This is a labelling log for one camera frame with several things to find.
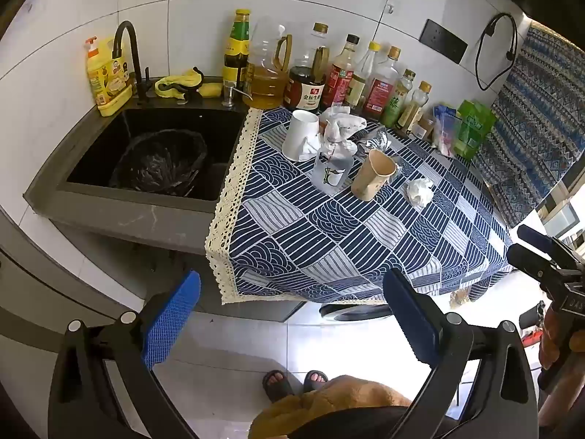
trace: yellow cloth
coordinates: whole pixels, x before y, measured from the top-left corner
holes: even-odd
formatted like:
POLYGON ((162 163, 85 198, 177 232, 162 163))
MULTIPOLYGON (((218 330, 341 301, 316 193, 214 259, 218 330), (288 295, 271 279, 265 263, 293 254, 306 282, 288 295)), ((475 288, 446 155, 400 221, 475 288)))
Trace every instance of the yellow cloth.
POLYGON ((287 396, 262 411, 250 426, 248 439, 267 439, 290 434, 324 414, 351 408, 409 406, 410 400, 397 391, 352 376, 339 376, 320 390, 302 396, 287 396))
MULTIPOLYGON (((158 96, 164 98, 174 97, 176 99, 185 99, 185 95, 179 90, 173 87, 167 90, 161 90, 159 86, 161 84, 179 84, 184 87, 195 87, 200 83, 201 73, 191 68, 180 76, 167 76, 159 79, 154 83, 154 92, 156 92, 158 96)), ((220 82, 210 82, 202 84, 201 87, 197 89, 197 92, 199 92, 204 98, 219 97, 221 95, 222 87, 223 86, 220 82)))

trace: countertop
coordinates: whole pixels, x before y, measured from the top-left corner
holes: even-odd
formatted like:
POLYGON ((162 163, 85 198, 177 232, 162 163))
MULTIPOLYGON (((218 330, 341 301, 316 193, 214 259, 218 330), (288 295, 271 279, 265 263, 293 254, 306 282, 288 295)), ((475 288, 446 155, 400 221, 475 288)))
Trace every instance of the countertop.
MULTIPOLYGON (((225 108, 219 98, 178 105, 175 99, 150 94, 147 107, 219 109, 242 114, 248 110, 242 102, 225 108)), ((134 96, 121 110, 141 107, 134 96)), ((216 201, 202 202, 67 181, 81 157, 119 112, 102 117, 97 107, 91 109, 51 153, 24 198, 37 214, 76 228, 165 249, 204 254, 216 201)))

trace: sink basin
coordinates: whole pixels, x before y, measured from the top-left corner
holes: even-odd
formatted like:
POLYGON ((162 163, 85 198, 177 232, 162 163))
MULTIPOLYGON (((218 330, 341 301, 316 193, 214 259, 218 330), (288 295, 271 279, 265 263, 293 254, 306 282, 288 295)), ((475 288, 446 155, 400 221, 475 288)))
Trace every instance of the sink basin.
MULTIPOLYGON (((195 178, 194 187, 186 198, 217 201, 244 118, 245 115, 238 112, 203 108, 151 107, 123 110, 82 156, 67 182, 109 187, 118 161, 136 136, 169 128, 186 129, 201 133, 208 151, 204 165, 195 178)), ((153 196, 132 190, 109 190, 132 192, 136 196, 153 196)))

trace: aluminum foil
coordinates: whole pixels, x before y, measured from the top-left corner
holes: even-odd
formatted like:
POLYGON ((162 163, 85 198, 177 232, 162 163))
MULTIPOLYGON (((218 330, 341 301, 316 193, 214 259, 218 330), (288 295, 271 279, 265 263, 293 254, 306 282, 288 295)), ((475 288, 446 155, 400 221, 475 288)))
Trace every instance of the aluminum foil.
POLYGON ((357 155, 365 157, 371 149, 386 152, 390 148, 390 144, 391 141, 386 127, 380 126, 358 141, 357 155))

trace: black slipper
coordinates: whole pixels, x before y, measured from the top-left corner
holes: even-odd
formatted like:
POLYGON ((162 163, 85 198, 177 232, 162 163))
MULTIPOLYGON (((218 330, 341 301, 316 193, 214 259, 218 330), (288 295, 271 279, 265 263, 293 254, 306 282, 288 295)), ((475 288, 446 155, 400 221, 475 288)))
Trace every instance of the black slipper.
POLYGON ((264 391, 266 391, 266 396, 268 396, 268 399, 273 403, 280 401, 289 394, 294 394, 291 384, 288 382, 287 375, 280 370, 272 370, 265 374, 264 379, 262 380, 262 386, 264 387, 264 391), (283 379, 276 381, 276 383, 268 384, 270 377, 274 376, 276 373, 283 375, 283 379))
POLYGON ((327 381, 329 381, 329 378, 327 378, 327 375, 324 374, 323 371, 319 371, 319 370, 311 370, 309 371, 306 376, 305 376, 305 382, 302 384, 302 392, 303 393, 310 393, 311 391, 315 391, 317 389, 319 389, 321 386, 323 386, 327 381), (325 381, 313 381, 311 379, 311 376, 314 374, 319 375, 321 378, 323 378, 325 381))

